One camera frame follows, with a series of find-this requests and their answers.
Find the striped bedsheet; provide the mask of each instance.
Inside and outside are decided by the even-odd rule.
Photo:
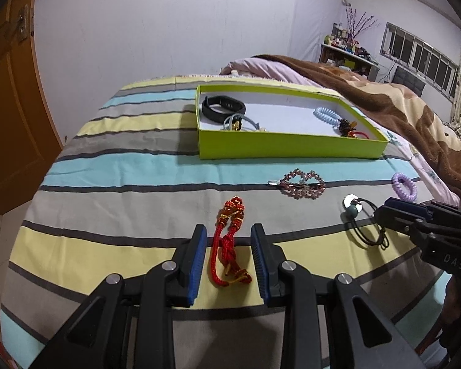
[[[417,202],[433,198],[396,144],[377,160],[200,161],[194,98],[204,82],[316,90],[267,80],[171,77],[134,83],[111,98],[45,176],[12,251],[1,326],[4,345],[22,367],[106,275],[147,272],[171,258],[197,223],[212,235],[218,210],[236,194],[246,207],[237,258],[254,280],[217,288],[203,271],[195,305],[175,311],[178,369],[215,367],[217,360],[219,367],[279,367],[284,313],[266,308],[259,297],[249,247],[257,222],[288,259],[312,273],[356,277],[412,345],[435,322],[446,275],[421,262],[407,236],[388,231],[388,249],[366,248],[341,217],[347,194],[375,204],[395,196],[395,172],[416,182]],[[319,199],[295,200],[266,185],[295,168],[323,177],[327,188]],[[374,231],[364,213],[359,224]],[[229,348],[239,353],[226,354],[222,363]],[[324,334],[322,349],[327,366]]]

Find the window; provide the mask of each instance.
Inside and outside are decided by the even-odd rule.
[[[392,23],[387,23],[381,55],[423,78],[453,101],[458,66],[423,40]]]

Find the brown blanket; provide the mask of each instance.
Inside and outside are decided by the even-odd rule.
[[[434,112],[405,86],[375,83],[330,65],[282,55],[258,55],[281,62],[320,85],[332,88],[359,107],[369,118],[412,143],[461,199],[461,140],[446,136]]]

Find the green bead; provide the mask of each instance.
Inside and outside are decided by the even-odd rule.
[[[355,204],[350,205],[345,211],[347,212],[347,216],[349,218],[356,218],[358,215],[357,207]]]

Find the wooden door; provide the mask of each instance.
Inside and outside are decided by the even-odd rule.
[[[34,1],[0,10],[0,215],[32,198],[61,150],[37,70]]]

